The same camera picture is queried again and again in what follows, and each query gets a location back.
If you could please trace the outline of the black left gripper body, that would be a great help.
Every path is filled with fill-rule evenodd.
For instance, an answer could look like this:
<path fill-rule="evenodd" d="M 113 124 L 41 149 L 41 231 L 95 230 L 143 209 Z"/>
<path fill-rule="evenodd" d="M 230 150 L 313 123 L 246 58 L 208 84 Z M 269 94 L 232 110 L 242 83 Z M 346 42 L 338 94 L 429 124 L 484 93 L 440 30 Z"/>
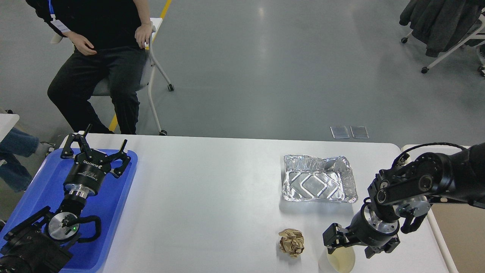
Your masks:
<path fill-rule="evenodd" d="M 63 183 L 65 194 L 80 192 L 81 197 L 96 196 L 102 187 L 107 173 L 111 172 L 114 154 L 92 149 L 88 155 L 80 152 L 74 158 L 74 164 Z"/>

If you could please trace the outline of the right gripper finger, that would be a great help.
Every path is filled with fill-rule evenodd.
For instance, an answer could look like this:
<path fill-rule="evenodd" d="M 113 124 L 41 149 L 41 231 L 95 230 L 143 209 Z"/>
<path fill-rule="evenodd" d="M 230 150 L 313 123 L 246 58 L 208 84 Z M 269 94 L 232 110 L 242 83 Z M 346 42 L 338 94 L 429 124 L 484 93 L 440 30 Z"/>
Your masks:
<path fill-rule="evenodd" d="M 375 254 L 385 252 L 391 253 L 400 244 L 399 236 L 394 235 L 387 243 L 383 246 L 368 246 L 365 249 L 365 255 L 367 259 L 370 259 Z"/>
<path fill-rule="evenodd" d="M 326 231 L 322 234 L 324 246 L 327 248 L 328 254 L 340 247 L 350 247 L 357 245 L 357 238 L 354 233 L 350 231 L 350 226 L 343 228 L 338 223 L 332 223 Z"/>

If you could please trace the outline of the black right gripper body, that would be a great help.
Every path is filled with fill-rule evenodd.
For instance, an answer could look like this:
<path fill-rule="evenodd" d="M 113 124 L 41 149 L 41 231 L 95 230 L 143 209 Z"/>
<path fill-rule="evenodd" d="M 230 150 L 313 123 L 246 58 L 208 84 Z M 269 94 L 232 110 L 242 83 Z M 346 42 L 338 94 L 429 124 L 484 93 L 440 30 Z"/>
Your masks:
<path fill-rule="evenodd" d="M 362 246 L 383 246 L 394 235 L 398 235 L 400 227 L 399 221 L 388 223 L 379 219 L 369 203 L 362 205 L 349 226 L 357 238 L 357 244 Z"/>

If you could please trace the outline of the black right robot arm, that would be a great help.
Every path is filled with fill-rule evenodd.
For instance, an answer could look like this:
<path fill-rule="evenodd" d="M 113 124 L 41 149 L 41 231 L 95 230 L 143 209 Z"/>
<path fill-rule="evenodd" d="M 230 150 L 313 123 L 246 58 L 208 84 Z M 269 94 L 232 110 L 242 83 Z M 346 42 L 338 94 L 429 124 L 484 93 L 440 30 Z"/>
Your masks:
<path fill-rule="evenodd" d="M 368 259 L 391 253 L 400 243 L 398 232 L 416 231 L 441 198 L 483 209 L 485 145 L 459 149 L 452 155 L 427 152 L 408 164 L 409 150 L 403 151 L 390 169 L 376 174 L 368 187 L 369 197 L 350 225 L 343 228 L 333 223 L 323 233 L 327 252 L 361 245 Z"/>

